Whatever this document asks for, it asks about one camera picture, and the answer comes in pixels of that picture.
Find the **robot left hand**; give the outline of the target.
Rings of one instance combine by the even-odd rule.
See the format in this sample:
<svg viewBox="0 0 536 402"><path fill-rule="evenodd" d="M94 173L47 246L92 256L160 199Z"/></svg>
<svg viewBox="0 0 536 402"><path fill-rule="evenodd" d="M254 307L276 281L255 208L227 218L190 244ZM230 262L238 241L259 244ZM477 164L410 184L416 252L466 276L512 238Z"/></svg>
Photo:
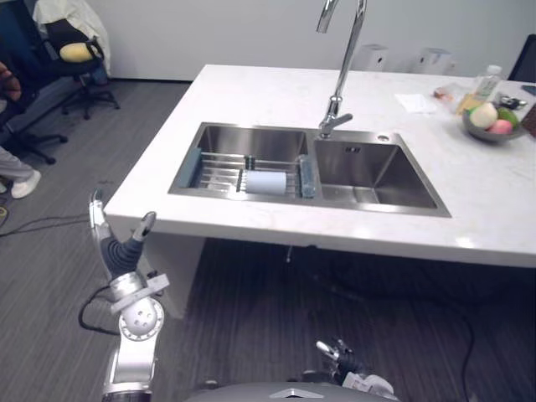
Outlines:
<svg viewBox="0 0 536 402"><path fill-rule="evenodd" d="M129 239L120 242L106 218L102 190L97 188L90 196L89 218L95 247L106 269L108 281L134 272L141 259L144 243L157 220L157 213L146 213Z"/></svg>

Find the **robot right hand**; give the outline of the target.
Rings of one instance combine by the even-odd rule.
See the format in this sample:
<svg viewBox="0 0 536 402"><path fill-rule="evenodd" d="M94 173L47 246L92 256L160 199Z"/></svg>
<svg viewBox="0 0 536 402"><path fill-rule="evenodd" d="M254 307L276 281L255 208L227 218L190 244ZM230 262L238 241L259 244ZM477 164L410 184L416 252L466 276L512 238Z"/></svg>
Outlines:
<svg viewBox="0 0 536 402"><path fill-rule="evenodd" d="M372 374L371 367L363 363L341 338L334 338L331 343L317 340L315 346L327 358L335 384L342 385L348 374L356 374L362 379Z"/></svg>

